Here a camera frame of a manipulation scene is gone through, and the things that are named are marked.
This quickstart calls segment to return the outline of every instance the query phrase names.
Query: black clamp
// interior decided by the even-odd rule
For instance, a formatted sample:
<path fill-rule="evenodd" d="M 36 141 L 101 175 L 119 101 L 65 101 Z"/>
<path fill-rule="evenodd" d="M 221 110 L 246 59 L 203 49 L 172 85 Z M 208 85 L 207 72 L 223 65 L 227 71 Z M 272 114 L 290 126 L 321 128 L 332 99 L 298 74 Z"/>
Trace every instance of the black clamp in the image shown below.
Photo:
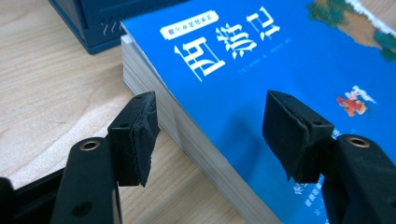
<path fill-rule="evenodd" d="M 0 178 L 1 223 L 122 223 L 119 186 L 145 186 L 160 129 L 154 92 L 134 97 L 106 138 L 76 143 L 64 169 L 14 190 Z"/>
<path fill-rule="evenodd" d="M 322 187 L 331 223 L 395 223 L 396 168 L 372 140 L 342 134 L 293 96 L 268 91 L 262 134 L 288 179 Z"/>

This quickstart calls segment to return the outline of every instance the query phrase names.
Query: book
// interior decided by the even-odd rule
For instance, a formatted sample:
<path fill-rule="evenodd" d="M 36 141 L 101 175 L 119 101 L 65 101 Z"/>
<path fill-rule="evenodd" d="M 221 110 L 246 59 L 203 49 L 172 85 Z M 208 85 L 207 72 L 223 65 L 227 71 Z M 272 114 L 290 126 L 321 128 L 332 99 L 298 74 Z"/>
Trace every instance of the book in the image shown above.
<path fill-rule="evenodd" d="M 190 0 L 122 22 L 124 81 L 250 223 L 328 223 L 262 137 L 268 90 L 291 94 L 396 162 L 396 39 L 357 1 Z"/>

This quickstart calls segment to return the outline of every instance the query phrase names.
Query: clamp jaw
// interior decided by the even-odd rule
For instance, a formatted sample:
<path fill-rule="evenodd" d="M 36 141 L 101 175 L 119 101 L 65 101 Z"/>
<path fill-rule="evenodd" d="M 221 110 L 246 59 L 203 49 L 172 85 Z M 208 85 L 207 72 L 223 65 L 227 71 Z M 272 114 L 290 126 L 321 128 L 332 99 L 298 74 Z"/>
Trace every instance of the clamp jaw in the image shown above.
<path fill-rule="evenodd" d="M 106 138 L 72 146 L 62 169 L 14 190 L 0 178 L 2 223 L 122 223 L 119 186 L 146 186 L 160 129 L 154 92 L 134 97 Z"/>
<path fill-rule="evenodd" d="M 332 138 L 334 125 L 293 96 L 268 91 L 262 135 L 288 179 L 318 183 L 331 223 L 394 223 L 396 168 L 372 140 Z"/>

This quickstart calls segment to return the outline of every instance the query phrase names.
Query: book illustration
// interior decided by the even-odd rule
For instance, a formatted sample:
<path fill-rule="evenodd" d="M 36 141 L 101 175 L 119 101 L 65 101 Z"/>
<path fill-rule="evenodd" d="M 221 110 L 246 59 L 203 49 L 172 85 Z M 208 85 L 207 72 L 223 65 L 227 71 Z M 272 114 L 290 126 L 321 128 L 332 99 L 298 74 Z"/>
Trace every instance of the book illustration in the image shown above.
<path fill-rule="evenodd" d="M 396 59 L 396 36 L 375 27 L 366 15 L 359 13 L 346 0 L 315 0 L 307 8 L 311 19 L 339 29 L 356 43 L 379 49 L 387 62 Z"/>
<path fill-rule="evenodd" d="M 354 86 L 352 91 L 345 93 L 346 98 L 338 96 L 337 103 L 344 108 L 346 113 L 350 117 L 355 117 L 356 114 L 362 115 L 369 111 L 367 102 L 371 102 L 376 105 L 376 101 L 367 94 L 365 90 L 361 90 L 358 86 Z"/>

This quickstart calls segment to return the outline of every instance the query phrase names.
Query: metal ring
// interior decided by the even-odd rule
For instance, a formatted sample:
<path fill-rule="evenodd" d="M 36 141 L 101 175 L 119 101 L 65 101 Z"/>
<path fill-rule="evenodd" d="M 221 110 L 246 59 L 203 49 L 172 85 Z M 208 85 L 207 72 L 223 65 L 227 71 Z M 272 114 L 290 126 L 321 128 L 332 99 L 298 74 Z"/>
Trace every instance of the metal ring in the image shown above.
<path fill-rule="evenodd" d="M 370 142 L 359 137 L 348 137 L 347 141 L 355 147 L 370 147 Z"/>
<path fill-rule="evenodd" d="M 99 146 L 100 146 L 100 142 L 98 142 L 98 141 L 88 141 L 88 142 L 81 144 L 79 146 L 79 149 L 81 149 L 83 151 L 91 151 L 91 150 L 96 149 Z"/>

